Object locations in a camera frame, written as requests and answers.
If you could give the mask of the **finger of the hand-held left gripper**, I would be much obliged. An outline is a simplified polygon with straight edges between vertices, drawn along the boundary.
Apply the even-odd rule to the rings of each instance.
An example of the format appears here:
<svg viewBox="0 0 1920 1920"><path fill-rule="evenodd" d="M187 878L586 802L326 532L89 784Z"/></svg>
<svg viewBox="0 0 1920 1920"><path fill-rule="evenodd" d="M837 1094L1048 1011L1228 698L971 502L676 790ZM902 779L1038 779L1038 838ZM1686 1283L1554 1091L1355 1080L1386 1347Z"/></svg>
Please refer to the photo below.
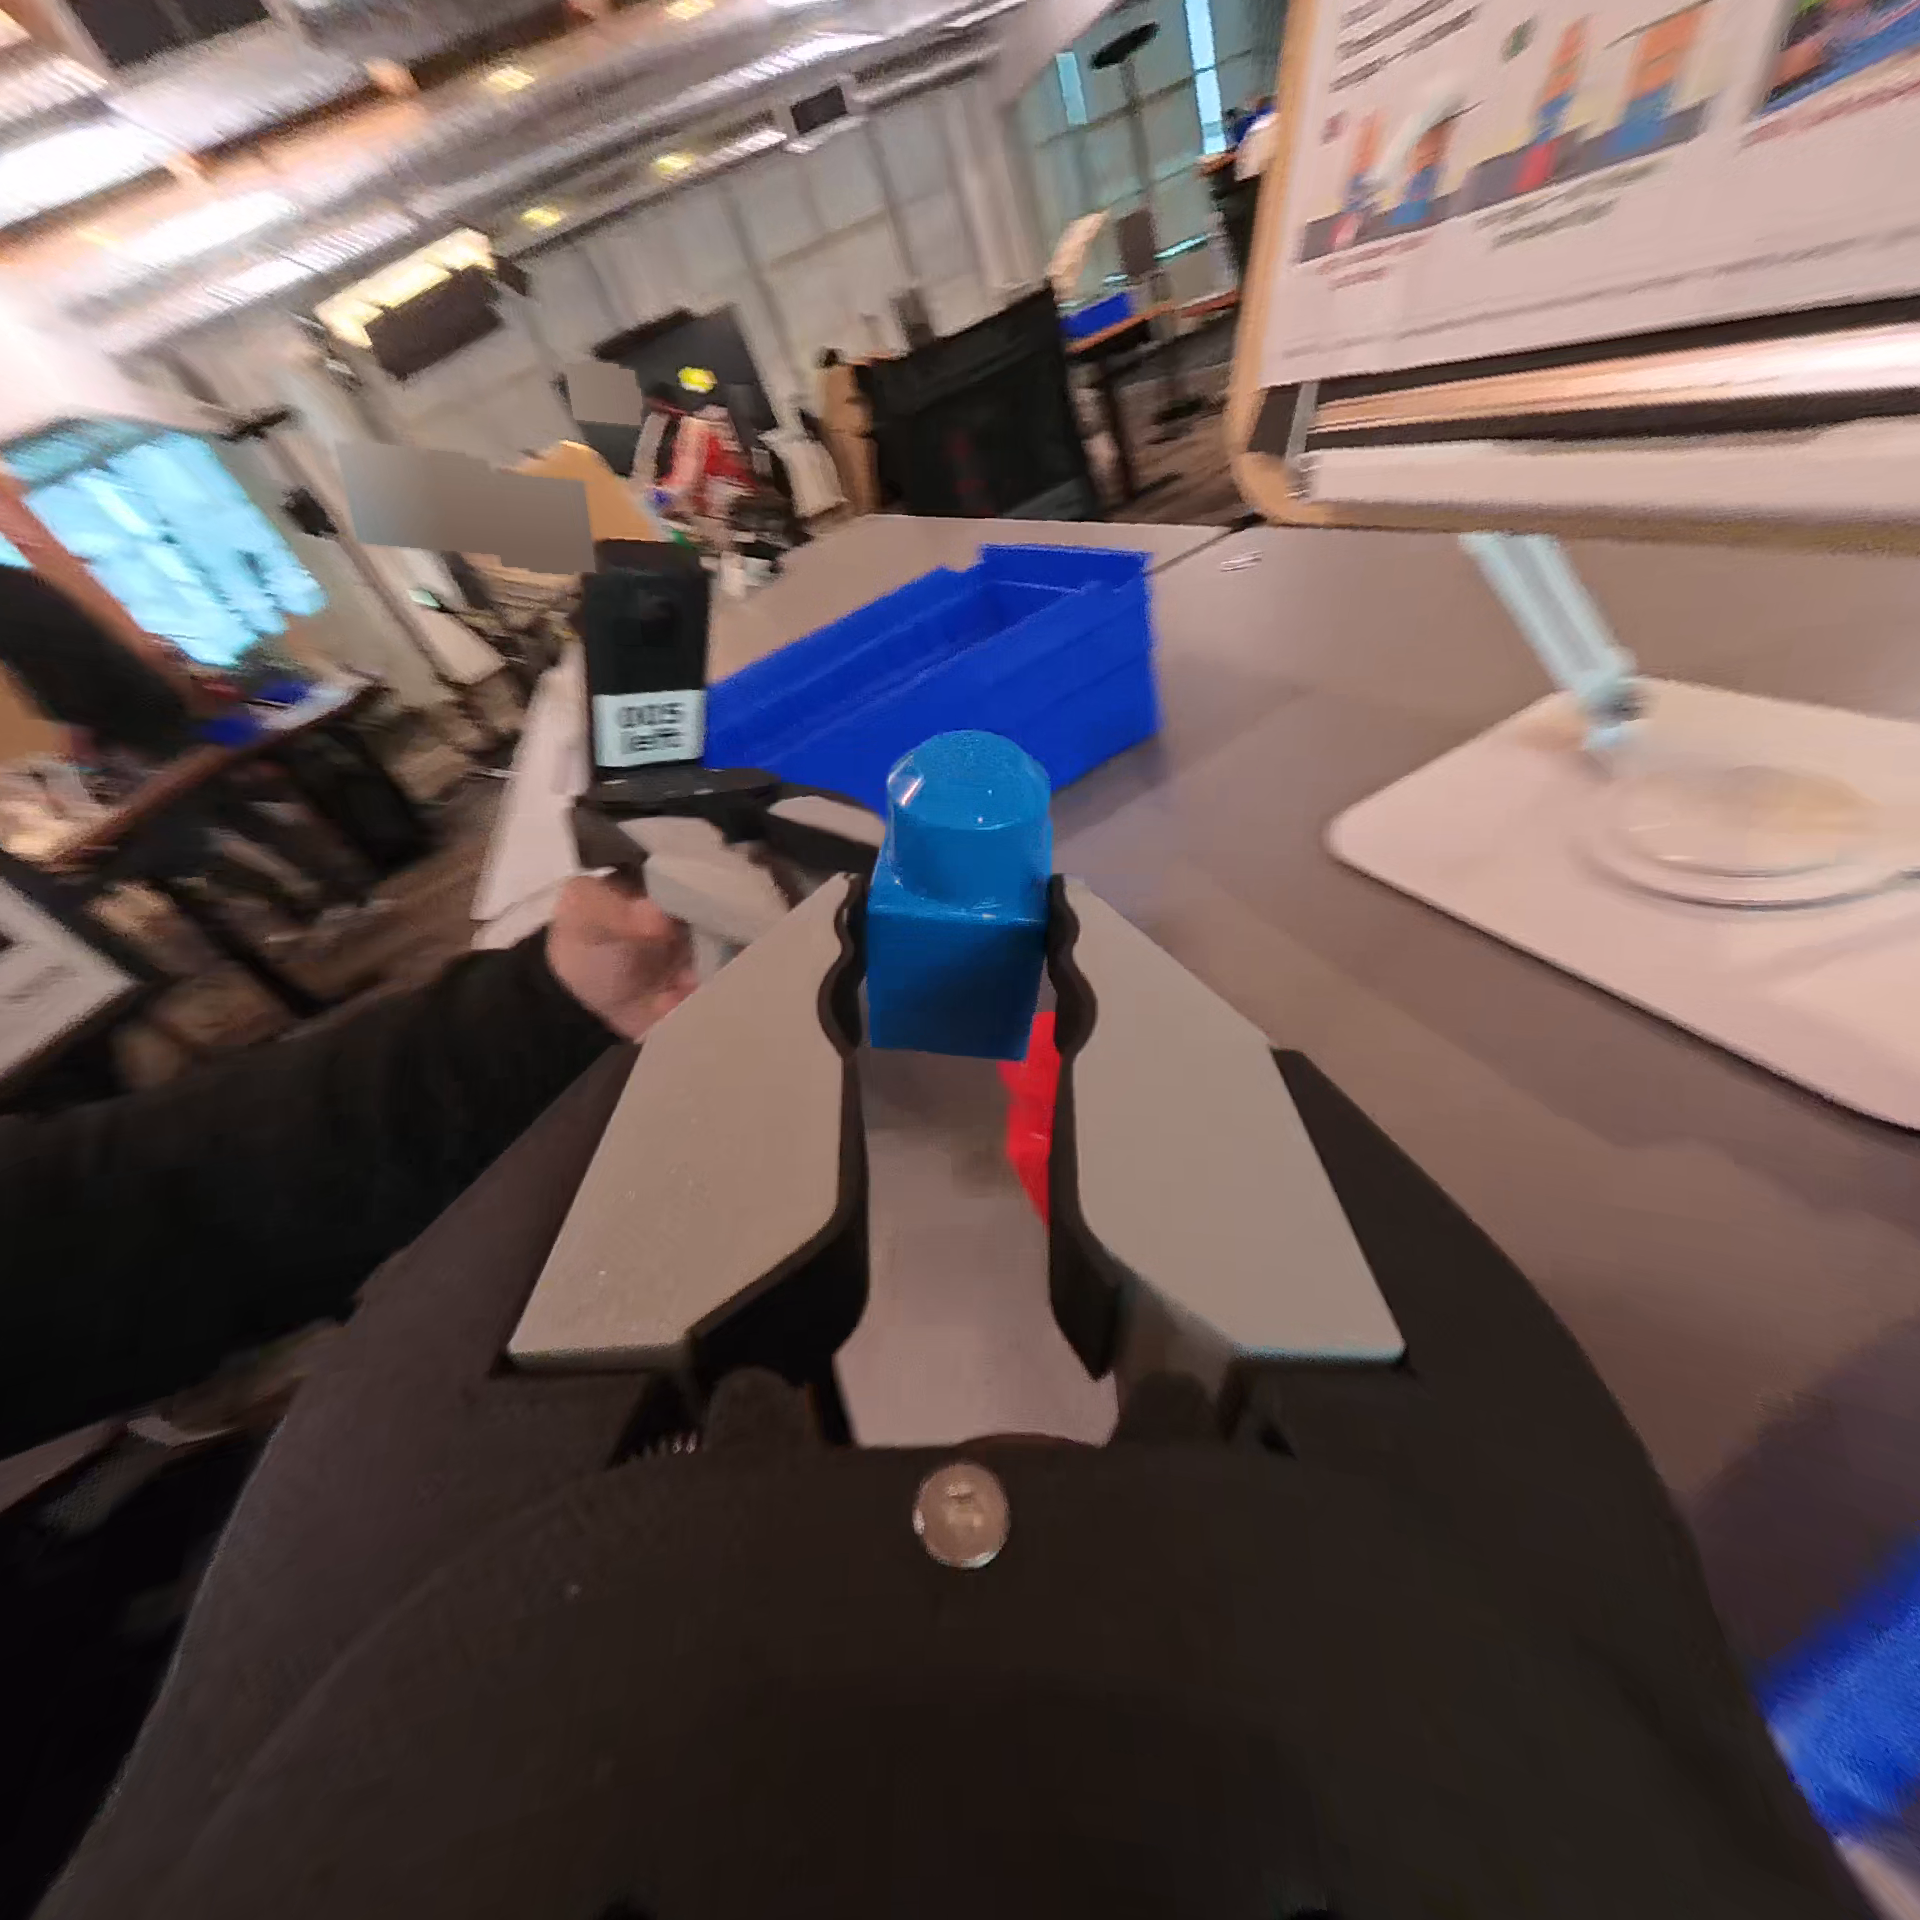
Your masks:
<svg viewBox="0 0 1920 1920"><path fill-rule="evenodd" d="M691 964L710 979L803 901L803 870L762 840L716 827L645 827L641 890L689 931Z"/></svg>
<svg viewBox="0 0 1920 1920"><path fill-rule="evenodd" d="M763 811L762 845L780 884L869 880L882 848L882 815L837 795L780 795Z"/></svg>

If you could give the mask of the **white stand with instruction sheet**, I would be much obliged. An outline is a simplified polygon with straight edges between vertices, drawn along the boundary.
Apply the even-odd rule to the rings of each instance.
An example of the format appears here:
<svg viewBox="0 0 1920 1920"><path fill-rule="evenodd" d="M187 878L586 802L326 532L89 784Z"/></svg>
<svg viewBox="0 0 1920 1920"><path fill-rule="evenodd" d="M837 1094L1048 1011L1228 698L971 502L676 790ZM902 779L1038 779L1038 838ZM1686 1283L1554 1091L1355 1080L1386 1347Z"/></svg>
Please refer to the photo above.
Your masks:
<svg viewBox="0 0 1920 1920"><path fill-rule="evenodd" d="M1648 676L1572 540L1916 557L1916 295L1384 374L1260 381L1230 448L1315 532L1453 538L1553 698L1348 806L1331 852L1812 1094L1916 1131L1916 723Z"/></svg>

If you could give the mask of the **black mesh office chair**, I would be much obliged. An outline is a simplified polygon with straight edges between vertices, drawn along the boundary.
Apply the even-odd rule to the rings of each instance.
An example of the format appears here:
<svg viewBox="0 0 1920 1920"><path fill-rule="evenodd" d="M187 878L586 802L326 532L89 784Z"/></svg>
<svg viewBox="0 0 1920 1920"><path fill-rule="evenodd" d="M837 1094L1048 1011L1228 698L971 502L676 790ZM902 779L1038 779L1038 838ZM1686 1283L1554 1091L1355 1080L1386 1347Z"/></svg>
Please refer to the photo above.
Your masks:
<svg viewBox="0 0 1920 1920"><path fill-rule="evenodd" d="M854 373L881 510L930 519L1102 522L1049 285Z"/></svg>

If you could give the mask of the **framed marker sign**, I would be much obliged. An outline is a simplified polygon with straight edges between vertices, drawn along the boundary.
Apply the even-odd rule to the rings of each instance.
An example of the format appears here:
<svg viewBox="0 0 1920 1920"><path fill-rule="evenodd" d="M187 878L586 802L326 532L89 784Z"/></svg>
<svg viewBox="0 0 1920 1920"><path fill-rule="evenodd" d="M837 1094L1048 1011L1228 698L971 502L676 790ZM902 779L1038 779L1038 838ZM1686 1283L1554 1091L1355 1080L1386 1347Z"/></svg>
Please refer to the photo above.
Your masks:
<svg viewBox="0 0 1920 1920"><path fill-rule="evenodd" d="M2 1091L141 1011L153 973L81 908L2 878Z"/></svg>

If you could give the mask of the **person's left forearm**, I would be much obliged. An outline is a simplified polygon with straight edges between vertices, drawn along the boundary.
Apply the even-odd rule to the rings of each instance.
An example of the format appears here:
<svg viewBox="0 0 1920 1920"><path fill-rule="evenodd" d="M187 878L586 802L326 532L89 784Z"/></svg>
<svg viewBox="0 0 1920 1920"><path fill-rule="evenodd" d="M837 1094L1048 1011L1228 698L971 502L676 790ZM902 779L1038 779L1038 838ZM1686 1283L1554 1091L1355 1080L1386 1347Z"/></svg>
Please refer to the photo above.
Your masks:
<svg viewBox="0 0 1920 1920"><path fill-rule="evenodd" d="M2 1138L2 1446L352 1304L614 1045L546 939Z"/></svg>

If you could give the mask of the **printed instruction sheet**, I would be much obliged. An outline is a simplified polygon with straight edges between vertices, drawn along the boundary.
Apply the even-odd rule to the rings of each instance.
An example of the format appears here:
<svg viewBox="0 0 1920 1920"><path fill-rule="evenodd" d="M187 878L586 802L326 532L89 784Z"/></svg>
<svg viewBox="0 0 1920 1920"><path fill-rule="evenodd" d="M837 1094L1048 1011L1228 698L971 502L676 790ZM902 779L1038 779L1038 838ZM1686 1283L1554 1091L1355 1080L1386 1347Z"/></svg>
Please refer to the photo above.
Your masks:
<svg viewBox="0 0 1920 1920"><path fill-rule="evenodd" d="M1293 13L1265 387L1916 295L1916 2Z"/></svg>

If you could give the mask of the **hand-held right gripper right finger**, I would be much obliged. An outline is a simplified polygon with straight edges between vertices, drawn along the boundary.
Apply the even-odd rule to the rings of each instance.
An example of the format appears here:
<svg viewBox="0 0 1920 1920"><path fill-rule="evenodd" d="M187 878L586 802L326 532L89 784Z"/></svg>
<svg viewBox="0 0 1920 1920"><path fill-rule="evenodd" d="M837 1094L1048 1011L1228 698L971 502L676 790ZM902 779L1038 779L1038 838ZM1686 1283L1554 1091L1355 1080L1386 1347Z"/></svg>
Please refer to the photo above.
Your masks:
<svg viewBox="0 0 1920 1920"><path fill-rule="evenodd" d="M1168 1378L1235 1411L1269 1366L1398 1366L1266 1034L1082 880L1049 884L1048 979L1048 1299L1085 1374L1117 1408Z"/></svg>

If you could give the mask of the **blue mega block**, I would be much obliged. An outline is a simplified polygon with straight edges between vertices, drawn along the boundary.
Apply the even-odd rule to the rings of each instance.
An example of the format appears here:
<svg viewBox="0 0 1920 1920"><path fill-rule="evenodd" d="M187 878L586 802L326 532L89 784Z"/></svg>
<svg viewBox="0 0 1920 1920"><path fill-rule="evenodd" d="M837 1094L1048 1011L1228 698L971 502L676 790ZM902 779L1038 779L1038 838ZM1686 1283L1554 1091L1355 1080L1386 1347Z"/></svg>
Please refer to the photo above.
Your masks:
<svg viewBox="0 0 1920 1920"><path fill-rule="evenodd" d="M878 1048L1022 1060L1048 950L1049 802L1040 763L993 732L900 756L865 919Z"/></svg>

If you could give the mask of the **large window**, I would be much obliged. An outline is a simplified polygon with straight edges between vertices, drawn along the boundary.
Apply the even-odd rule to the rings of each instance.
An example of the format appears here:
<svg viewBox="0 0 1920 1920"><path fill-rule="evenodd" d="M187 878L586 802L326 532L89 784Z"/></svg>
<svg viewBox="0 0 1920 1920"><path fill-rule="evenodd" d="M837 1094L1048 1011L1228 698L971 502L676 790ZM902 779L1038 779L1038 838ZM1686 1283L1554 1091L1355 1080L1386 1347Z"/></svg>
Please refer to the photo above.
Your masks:
<svg viewBox="0 0 1920 1920"><path fill-rule="evenodd" d="M29 512L148 636L238 667L329 597L214 448L141 423L59 423L4 445Z"/></svg>

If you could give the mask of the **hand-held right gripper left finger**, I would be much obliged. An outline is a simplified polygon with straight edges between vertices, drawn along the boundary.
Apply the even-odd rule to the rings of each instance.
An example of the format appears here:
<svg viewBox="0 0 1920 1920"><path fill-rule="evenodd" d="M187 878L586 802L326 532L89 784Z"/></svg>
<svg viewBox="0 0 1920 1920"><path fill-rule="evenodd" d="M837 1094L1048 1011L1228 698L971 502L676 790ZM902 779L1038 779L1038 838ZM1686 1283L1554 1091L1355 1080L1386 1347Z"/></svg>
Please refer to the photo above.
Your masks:
<svg viewBox="0 0 1920 1920"><path fill-rule="evenodd" d="M707 1402L762 1368L842 1398L870 1295L865 903L830 878L641 1045L513 1331L516 1374Z"/></svg>

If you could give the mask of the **black hanging monitor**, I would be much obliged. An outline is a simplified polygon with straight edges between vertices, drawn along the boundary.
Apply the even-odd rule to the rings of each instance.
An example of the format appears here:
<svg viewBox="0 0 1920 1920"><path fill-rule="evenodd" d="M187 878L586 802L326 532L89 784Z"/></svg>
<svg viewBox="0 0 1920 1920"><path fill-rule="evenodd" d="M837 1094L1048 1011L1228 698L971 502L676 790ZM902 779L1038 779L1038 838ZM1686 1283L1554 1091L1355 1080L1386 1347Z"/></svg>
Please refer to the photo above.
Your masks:
<svg viewBox="0 0 1920 1920"><path fill-rule="evenodd" d="M481 344L502 327L499 284L481 268L460 269L381 308L369 324L369 352L381 374L410 381Z"/></svg>

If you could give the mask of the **person's left hand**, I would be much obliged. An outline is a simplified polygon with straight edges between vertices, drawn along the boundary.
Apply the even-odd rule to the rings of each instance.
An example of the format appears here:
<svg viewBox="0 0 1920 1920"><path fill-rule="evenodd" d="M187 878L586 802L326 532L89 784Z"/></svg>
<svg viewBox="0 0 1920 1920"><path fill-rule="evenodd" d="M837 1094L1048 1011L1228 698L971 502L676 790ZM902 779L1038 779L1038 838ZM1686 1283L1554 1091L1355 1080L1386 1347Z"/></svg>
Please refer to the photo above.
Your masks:
<svg viewBox="0 0 1920 1920"><path fill-rule="evenodd" d="M689 927L617 876L566 880L544 931L565 995L626 1042L642 1042L697 987Z"/></svg>

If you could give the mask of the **large black display screen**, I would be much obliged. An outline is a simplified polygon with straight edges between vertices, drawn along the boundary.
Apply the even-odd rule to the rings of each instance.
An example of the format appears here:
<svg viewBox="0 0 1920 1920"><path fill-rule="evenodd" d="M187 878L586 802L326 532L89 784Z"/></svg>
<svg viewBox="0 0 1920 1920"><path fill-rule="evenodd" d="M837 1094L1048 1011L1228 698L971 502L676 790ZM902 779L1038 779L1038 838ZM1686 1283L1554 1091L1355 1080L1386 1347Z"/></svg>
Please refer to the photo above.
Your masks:
<svg viewBox="0 0 1920 1920"><path fill-rule="evenodd" d="M744 439L780 428L780 414L731 304L672 308L593 348L602 363L633 373L648 391L668 391L682 408L717 405Z"/></svg>

